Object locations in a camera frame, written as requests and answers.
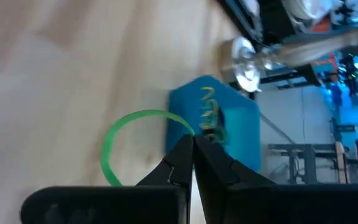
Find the wall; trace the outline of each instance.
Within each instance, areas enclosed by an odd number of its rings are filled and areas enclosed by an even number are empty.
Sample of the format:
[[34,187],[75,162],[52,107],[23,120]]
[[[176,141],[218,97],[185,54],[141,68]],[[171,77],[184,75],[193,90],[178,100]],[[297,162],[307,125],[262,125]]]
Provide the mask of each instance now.
[[[258,96],[260,111],[276,124],[297,144],[332,144],[329,120],[331,113],[324,103],[321,90],[315,86],[289,90],[268,90]],[[263,175],[279,184],[287,184],[289,179],[288,157],[273,155],[267,144],[290,144],[270,126],[261,121],[261,141],[264,156]],[[303,160],[299,160],[299,169]],[[331,161],[317,159],[317,178],[320,182],[335,182],[337,174],[329,168]]]

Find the blue block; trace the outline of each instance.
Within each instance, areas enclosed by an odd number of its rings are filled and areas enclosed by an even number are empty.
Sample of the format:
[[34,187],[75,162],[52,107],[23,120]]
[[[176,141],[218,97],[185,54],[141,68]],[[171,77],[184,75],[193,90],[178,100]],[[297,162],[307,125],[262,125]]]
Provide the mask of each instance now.
[[[195,130],[203,134],[200,124],[216,124],[217,116],[202,117],[214,111],[216,102],[223,114],[227,140],[224,150],[234,159],[254,171],[260,169],[260,111],[257,104],[242,96],[233,88],[206,75],[171,91],[169,112],[184,118]],[[166,152],[173,149],[178,140],[188,134],[185,127],[168,120]]]

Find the green rubber band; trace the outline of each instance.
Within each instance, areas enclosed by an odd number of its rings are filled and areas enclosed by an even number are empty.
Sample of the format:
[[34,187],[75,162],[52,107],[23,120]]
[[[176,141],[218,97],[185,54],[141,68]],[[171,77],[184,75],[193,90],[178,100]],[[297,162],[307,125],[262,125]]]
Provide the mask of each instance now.
[[193,128],[180,116],[175,115],[173,113],[169,113],[168,111],[162,110],[142,110],[137,111],[128,115],[125,115],[118,121],[116,121],[110,128],[107,134],[103,139],[102,153],[100,158],[100,166],[102,168],[104,177],[112,186],[121,186],[122,184],[118,180],[117,176],[111,170],[110,167],[110,155],[112,152],[112,146],[114,143],[114,138],[118,131],[125,126],[127,123],[134,121],[136,119],[142,118],[144,116],[162,116],[165,118],[172,119],[174,121],[178,121],[183,124],[190,132],[191,135],[195,135]]

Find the wooden table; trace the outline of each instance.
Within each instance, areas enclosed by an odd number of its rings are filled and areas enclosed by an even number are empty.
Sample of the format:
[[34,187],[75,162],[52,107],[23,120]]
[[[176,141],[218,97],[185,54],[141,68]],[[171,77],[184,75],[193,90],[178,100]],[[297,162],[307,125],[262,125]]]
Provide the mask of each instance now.
[[[109,125],[165,109],[168,92],[199,75],[218,77],[217,46],[238,36],[215,0],[12,3],[0,0],[0,223],[18,223],[37,189],[106,185]],[[164,134],[161,118],[119,133],[111,161],[123,184],[159,163]]]

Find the metal shaft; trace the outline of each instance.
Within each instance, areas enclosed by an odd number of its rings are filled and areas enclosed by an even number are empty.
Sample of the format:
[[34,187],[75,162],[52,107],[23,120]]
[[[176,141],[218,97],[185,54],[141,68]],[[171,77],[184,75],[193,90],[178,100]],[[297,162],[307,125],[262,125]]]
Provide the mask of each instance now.
[[305,35],[298,40],[286,42],[277,49],[257,53],[250,60],[259,68],[265,68],[267,63],[281,63],[295,68],[350,45],[358,45],[358,27],[333,34]]

